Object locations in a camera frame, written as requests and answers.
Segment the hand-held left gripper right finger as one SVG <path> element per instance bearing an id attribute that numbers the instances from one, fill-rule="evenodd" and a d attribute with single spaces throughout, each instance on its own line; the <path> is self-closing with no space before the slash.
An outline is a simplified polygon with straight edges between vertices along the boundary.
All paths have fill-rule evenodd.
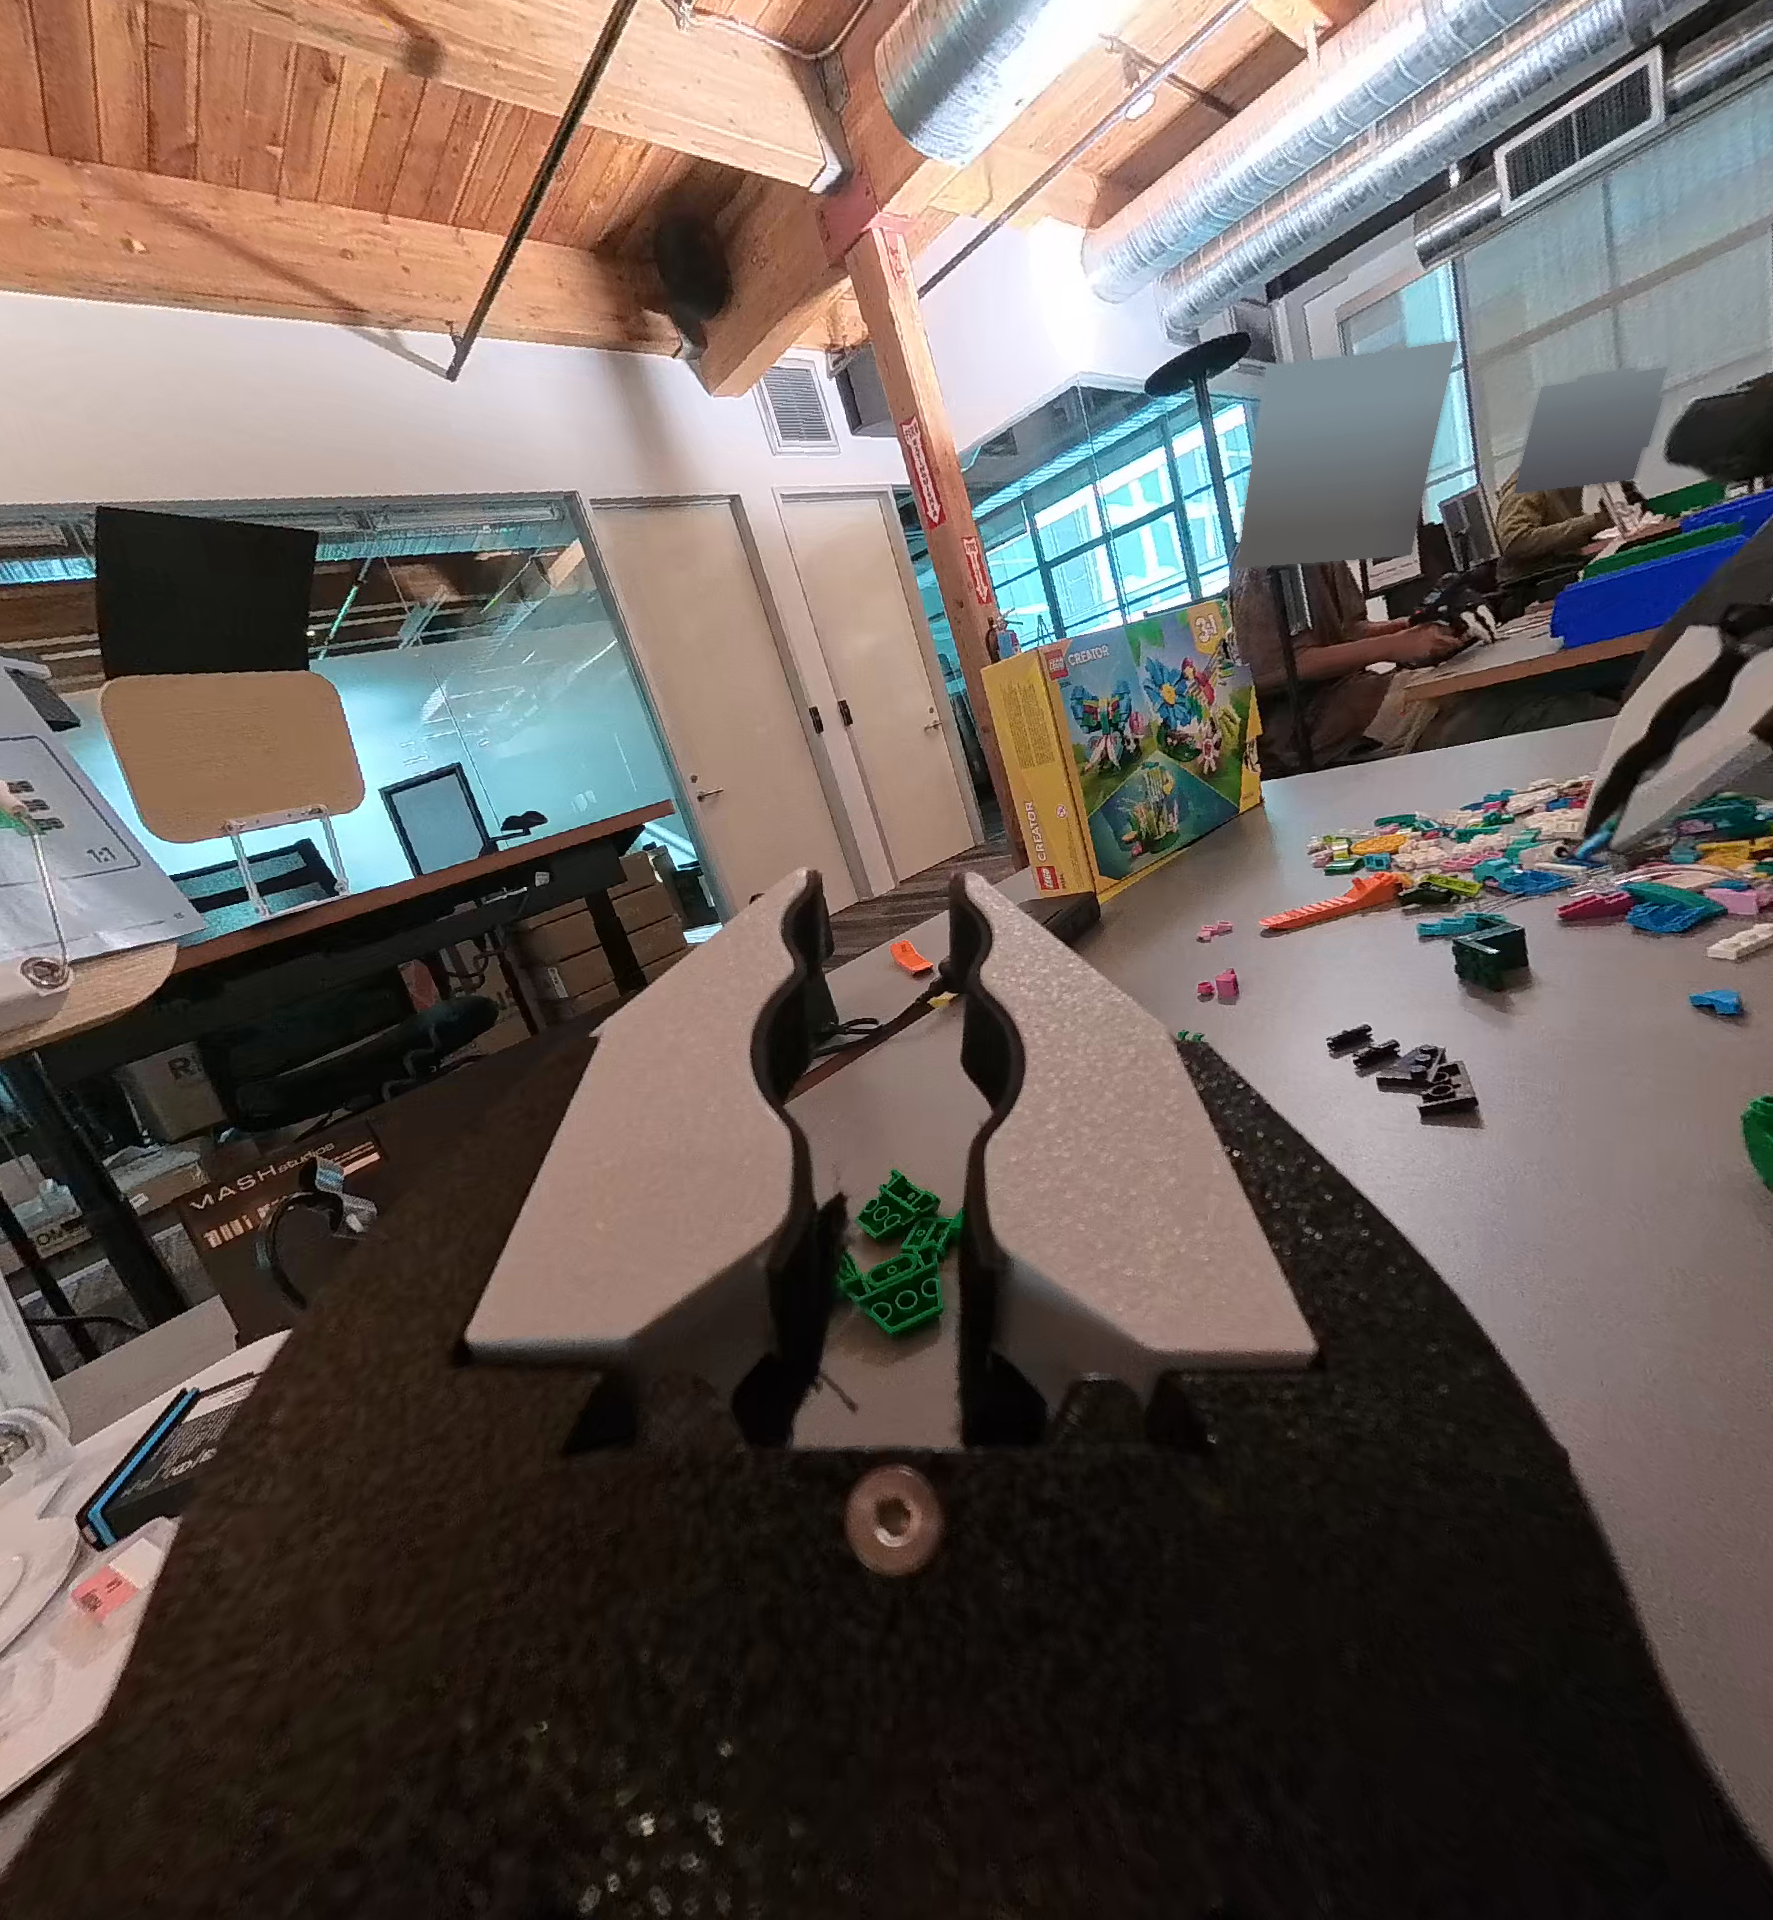
<path id="1" fill-rule="evenodd" d="M 960 1065 L 989 1103 L 964 1173 L 964 1445 L 1034 1443 L 1088 1381 L 1301 1374 L 1318 1354 L 1180 1046 L 979 875 L 949 893 Z"/>

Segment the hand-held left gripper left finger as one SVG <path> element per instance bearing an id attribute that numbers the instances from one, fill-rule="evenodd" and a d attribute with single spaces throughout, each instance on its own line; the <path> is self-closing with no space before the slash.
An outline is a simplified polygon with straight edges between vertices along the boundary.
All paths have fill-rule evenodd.
<path id="1" fill-rule="evenodd" d="M 814 1034 L 823 875 L 783 875 L 600 1026 L 465 1332 L 478 1365 L 696 1380 L 785 1445 L 823 1367 L 846 1206 L 789 1112 Z"/>

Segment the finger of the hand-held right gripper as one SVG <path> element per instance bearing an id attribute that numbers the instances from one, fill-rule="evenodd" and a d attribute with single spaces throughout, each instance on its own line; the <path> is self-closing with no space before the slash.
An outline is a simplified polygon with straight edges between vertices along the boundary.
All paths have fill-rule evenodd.
<path id="1" fill-rule="evenodd" d="M 1711 790 L 1693 799 L 1685 809 L 1722 790 L 1726 782 L 1773 756 L 1773 634 L 1727 635 L 1727 646 L 1731 685 L 1726 703 L 1713 716 L 1697 716 L 1689 724 L 1689 732 L 1708 737 L 1713 726 L 1719 726 L 1731 742 L 1729 756 L 1723 772 L 1713 780 Z"/>
<path id="2" fill-rule="evenodd" d="M 1645 676 L 1619 708 L 1592 775 L 1584 835 L 1601 852 L 1630 852 L 1711 790 L 1731 742 L 1719 726 L 1689 732 L 1697 716 L 1723 708 L 1731 685 L 1727 635 L 1708 624 L 1654 646 Z"/>

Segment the pile of colourful bricks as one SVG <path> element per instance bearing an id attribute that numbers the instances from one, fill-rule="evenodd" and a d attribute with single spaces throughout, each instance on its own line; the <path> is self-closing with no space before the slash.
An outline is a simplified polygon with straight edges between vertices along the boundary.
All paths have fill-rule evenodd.
<path id="1" fill-rule="evenodd" d="M 1557 921 L 1623 927 L 1651 940 L 1713 940 L 1773 923 L 1773 798 L 1722 790 L 1648 845 L 1599 849 L 1582 831 L 1588 780 L 1503 785 L 1457 809 L 1385 813 L 1366 827 L 1317 831 L 1306 860 L 1332 898 L 1370 869 L 1402 875 L 1408 892 L 1387 909 L 1412 926 L 1551 903 Z"/>

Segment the long dark wood desk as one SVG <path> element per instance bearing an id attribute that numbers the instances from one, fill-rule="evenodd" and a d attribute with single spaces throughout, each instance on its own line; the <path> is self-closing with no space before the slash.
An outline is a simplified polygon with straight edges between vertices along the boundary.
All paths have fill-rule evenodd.
<path id="1" fill-rule="evenodd" d="M 83 1132 L 66 1089 L 132 1059 L 248 1024 L 293 1001 L 341 989 L 384 968 L 486 935 L 542 908 L 600 895 L 623 879 L 641 829 L 675 818 L 649 801 L 611 818 L 530 835 L 427 875 L 305 906 L 163 956 L 163 980 L 119 1014 L 92 1014 L 60 1035 L 0 1044 L 0 1077 L 34 1142 L 69 1187 L 89 1240 L 108 1262 L 146 1330 L 187 1297 Z"/>

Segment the blue storage bin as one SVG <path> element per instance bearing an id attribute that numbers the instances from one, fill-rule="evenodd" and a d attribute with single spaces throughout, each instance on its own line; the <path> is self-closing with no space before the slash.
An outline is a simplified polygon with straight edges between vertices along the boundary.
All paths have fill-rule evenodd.
<path id="1" fill-rule="evenodd" d="M 1706 480 L 1654 495 L 1650 508 L 1677 517 L 1677 530 L 1595 559 L 1558 591 L 1551 634 L 1562 650 L 1661 627 L 1761 532 L 1773 487 L 1729 491 Z"/>

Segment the stack of cardboard boxes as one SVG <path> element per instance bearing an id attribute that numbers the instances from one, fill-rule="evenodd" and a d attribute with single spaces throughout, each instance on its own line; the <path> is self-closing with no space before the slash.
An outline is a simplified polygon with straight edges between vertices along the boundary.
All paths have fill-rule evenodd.
<path id="1" fill-rule="evenodd" d="M 688 951 L 667 848 L 644 842 L 621 881 L 517 921 L 511 950 L 545 1024 L 600 1015 L 661 980 Z"/>

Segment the pile of green bricks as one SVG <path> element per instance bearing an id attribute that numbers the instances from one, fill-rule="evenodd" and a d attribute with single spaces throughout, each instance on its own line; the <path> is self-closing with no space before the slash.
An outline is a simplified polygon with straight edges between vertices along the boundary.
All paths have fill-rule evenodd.
<path id="1" fill-rule="evenodd" d="M 892 1339 L 934 1327 L 964 1224 L 964 1207 L 949 1209 L 934 1187 L 892 1165 L 850 1222 L 834 1262 L 834 1301 Z"/>

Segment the black office chair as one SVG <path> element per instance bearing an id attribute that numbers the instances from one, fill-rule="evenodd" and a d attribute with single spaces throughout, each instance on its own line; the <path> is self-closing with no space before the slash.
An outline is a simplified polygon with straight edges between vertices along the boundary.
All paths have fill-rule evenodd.
<path id="1" fill-rule="evenodd" d="M 227 1122 L 270 1134 L 422 1087 L 497 1022 L 480 994 L 420 1010 L 389 973 L 208 1032 L 197 1052 Z"/>

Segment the orange brick separator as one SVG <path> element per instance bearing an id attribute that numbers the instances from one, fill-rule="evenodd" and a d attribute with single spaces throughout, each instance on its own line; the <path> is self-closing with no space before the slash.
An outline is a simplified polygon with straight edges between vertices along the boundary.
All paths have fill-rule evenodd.
<path id="1" fill-rule="evenodd" d="M 1258 921 L 1264 937 L 1282 937 L 1317 926 L 1332 923 L 1357 913 L 1397 903 L 1408 892 L 1400 874 L 1390 869 L 1361 871 L 1345 892 L 1312 900 Z"/>

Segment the dark cardboard box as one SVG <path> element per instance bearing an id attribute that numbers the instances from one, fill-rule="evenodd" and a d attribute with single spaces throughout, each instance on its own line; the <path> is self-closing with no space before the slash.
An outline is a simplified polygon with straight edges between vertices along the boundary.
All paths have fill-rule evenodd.
<path id="1" fill-rule="evenodd" d="M 175 1203 L 202 1277 L 245 1348 L 289 1332 L 377 1224 L 387 1153 L 360 1119 L 206 1180 Z"/>

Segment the ceiling vent grille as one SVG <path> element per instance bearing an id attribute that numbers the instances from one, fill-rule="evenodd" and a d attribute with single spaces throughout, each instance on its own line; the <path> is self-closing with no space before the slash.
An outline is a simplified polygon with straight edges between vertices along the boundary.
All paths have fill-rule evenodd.
<path id="1" fill-rule="evenodd" d="M 1492 154 L 1500 214 L 1544 199 L 1667 119 L 1667 53 L 1650 48 Z"/>

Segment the black monitor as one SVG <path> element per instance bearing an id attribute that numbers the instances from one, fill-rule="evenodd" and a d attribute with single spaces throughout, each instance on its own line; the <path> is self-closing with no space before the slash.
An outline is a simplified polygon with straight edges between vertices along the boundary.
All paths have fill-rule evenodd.
<path id="1" fill-rule="evenodd" d="M 460 867 L 497 852 L 460 761 L 394 780 L 379 792 L 379 799 L 414 877 Z"/>

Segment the colourful toy box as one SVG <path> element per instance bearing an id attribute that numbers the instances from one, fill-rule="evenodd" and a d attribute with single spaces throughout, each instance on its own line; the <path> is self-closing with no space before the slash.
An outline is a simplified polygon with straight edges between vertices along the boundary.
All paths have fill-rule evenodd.
<path id="1" fill-rule="evenodd" d="M 1008 651 L 981 681 L 1043 898 L 1113 900 L 1263 807 L 1263 717 L 1225 591 Z"/>

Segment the white door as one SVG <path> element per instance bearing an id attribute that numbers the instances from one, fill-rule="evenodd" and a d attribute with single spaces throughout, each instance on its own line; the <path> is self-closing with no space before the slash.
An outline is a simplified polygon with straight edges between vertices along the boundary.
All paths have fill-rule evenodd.
<path id="1" fill-rule="evenodd" d="M 891 885 L 969 852 L 981 813 L 891 491 L 785 491 L 789 550 Z"/>
<path id="2" fill-rule="evenodd" d="M 846 848 L 738 503 L 604 500 L 589 521 L 724 911 L 798 867 L 849 906 Z"/>

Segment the long silver air ducts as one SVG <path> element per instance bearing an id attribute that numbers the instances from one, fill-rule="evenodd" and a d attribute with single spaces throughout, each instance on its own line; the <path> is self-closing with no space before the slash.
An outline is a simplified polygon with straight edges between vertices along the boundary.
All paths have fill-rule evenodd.
<path id="1" fill-rule="evenodd" d="M 1153 288 L 1186 339 L 1237 295 L 1597 77 L 1709 3 L 1383 1 L 1092 226 L 1092 297 Z"/>

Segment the wood panel book stand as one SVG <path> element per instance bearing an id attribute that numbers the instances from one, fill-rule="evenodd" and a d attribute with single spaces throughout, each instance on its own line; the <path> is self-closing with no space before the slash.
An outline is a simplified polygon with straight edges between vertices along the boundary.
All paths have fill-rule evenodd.
<path id="1" fill-rule="evenodd" d="M 245 837 L 319 825 L 332 892 L 349 892 L 336 820 L 367 780 L 336 685 L 313 670 L 132 673 L 98 699 L 136 820 L 156 840 L 225 840 L 255 911 L 275 918 L 251 874 Z"/>

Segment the black floor lamp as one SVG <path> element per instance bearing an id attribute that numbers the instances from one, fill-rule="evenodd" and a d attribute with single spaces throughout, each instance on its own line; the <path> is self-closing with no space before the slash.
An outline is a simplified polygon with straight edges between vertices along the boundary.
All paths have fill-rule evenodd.
<path id="1" fill-rule="evenodd" d="M 1143 381 L 1148 399 L 1191 394 L 1202 409 L 1210 404 L 1210 383 L 1250 356 L 1253 338 L 1232 330 L 1176 352 Z"/>

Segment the black battery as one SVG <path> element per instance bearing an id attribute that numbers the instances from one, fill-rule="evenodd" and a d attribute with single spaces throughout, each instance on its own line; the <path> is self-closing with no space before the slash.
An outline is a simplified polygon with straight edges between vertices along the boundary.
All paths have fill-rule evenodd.
<path id="1" fill-rule="evenodd" d="M 79 1507 L 83 1545 L 104 1552 L 146 1523 L 179 1520 L 260 1377 L 179 1387 Z"/>

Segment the instruction booklet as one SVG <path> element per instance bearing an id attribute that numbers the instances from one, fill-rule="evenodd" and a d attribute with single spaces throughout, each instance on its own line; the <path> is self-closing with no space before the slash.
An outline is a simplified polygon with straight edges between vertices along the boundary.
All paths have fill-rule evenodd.
<path id="1" fill-rule="evenodd" d="M 177 945 L 197 923 L 0 664 L 0 961 Z"/>

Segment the black square panel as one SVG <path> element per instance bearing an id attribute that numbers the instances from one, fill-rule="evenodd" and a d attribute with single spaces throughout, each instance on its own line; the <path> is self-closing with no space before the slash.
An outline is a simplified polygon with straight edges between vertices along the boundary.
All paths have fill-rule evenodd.
<path id="1" fill-rule="evenodd" d="M 131 505 L 92 521 L 106 681 L 309 670 L 317 532 Z"/>

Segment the dark ceiling speaker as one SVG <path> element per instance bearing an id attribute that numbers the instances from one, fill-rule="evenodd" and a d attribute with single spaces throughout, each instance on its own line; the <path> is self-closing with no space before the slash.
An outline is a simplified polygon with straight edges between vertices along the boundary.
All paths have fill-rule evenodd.
<path id="1" fill-rule="evenodd" d="M 681 342 L 681 356 L 696 362 L 714 324 L 733 299 L 730 260 L 713 221 L 690 205 L 675 205 L 652 233 L 659 306 Z"/>

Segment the black ceiling rod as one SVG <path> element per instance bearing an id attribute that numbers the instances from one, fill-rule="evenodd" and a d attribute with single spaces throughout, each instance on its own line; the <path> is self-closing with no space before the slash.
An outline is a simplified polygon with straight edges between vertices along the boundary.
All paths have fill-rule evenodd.
<path id="1" fill-rule="evenodd" d="M 459 381 L 465 373 L 466 362 L 478 342 L 485 324 L 489 321 L 497 299 L 500 297 L 512 267 L 519 260 L 519 254 L 533 231 L 539 214 L 545 205 L 545 199 L 552 187 L 552 181 L 563 165 L 566 147 L 585 124 L 587 110 L 591 107 L 600 83 L 606 77 L 611 62 L 617 53 L 617 48 L 639 8 L 639 1 L 615 1 L 606 20 L 600 26 L 600 32 L 593 44 L 591 57 L 575 83 L 564 111 L 557 124 L 557 130 L 539 159 L 539 165 L 529 179 L 524 193 L 519 202 L 515 219 L 505 235 L 500 249 L 492 261 L 492 267 L 485 280 L 485 285 L 466 317 L 465 328 L 452 339 L 452 353 L 444 368 L 446 381 Z"/>

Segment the wooden post with red signs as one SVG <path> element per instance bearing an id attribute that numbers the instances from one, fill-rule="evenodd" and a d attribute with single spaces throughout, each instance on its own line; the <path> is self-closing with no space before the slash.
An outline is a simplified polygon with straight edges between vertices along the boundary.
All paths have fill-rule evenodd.
<path id="1" fill-rule="evenodd" d="M 1025 835 L 1012 799 L 986 670 L 996 661 L 1002 613 L 979 536 L 959 447 L 947 418 L 941 375 L 924 332 L 906 217 L 880 209 L 867 174 L 856 174 L 820 207 L 829 260 L 850 277 L 859 316 L 878 365 L 929 559 L 960 659 L 969 706 L 986 758 L 1000 824 L 1022 858 Z"/>

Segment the wall vent grille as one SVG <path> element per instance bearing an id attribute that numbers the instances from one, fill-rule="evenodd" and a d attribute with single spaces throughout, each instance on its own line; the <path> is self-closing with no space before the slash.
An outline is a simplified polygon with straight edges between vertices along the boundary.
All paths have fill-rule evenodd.
<path id="1" fill-rule="evenodd" d="M 810 359 L 783 356 L 758 377 L 754 399 L 775 455 L 839 452 L 840 432 L 829 412 L 824 379 Z"/>

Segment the wide silver air duct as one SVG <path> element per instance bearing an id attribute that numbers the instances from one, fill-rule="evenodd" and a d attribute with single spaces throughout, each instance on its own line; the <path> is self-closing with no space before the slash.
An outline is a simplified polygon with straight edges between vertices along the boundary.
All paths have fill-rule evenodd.
<path id="1" fill-rule="evenodd" d="M 1137 1 L 911 1 L 878 35 L 883 106 L 922 157 L 967 165 Z"/>

